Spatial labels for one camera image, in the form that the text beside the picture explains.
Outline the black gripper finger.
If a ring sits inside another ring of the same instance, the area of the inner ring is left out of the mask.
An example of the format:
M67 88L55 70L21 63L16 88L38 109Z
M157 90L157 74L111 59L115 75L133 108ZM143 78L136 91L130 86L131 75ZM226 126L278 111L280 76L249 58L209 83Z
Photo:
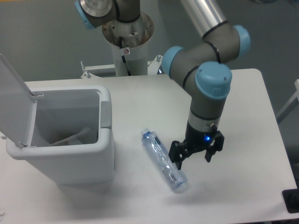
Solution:
M183 161L193 154L192 148L186 141L173 141L169 150L169 158L172 163L175 163L178 170L181 170Z
M205 159L207 162L211 161L212 156L215 155L216 152L220 152L223 149L224 139L223 134L217 131L212 144L206 148Z

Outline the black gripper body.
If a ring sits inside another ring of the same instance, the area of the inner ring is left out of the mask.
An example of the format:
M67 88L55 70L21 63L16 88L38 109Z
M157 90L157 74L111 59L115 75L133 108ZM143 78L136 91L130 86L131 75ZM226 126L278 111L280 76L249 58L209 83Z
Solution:
M211 131L201 132L193 128L187 123L185 141L192 148L193 153L202 152L212 144L218 127L216 125L211 126Z

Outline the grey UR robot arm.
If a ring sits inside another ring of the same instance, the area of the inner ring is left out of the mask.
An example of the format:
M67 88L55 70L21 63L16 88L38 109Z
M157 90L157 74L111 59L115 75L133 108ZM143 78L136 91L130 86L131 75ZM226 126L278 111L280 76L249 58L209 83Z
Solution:
M140 1L77 0L74 5L84 25L102 27L106 40L116 47L116 75L147 74L147 60L133 53L153 32L150 18L140 10ZM171 47L162 58L163 71L192 98L185 139L172 142L169 151L177 168L194 153L205 151L205 159L210 161L222 150L224 136L218 125L232 80L226 63L250 48L248 31L230 25L216 1L184 0L182 5L202 43L190 50Z

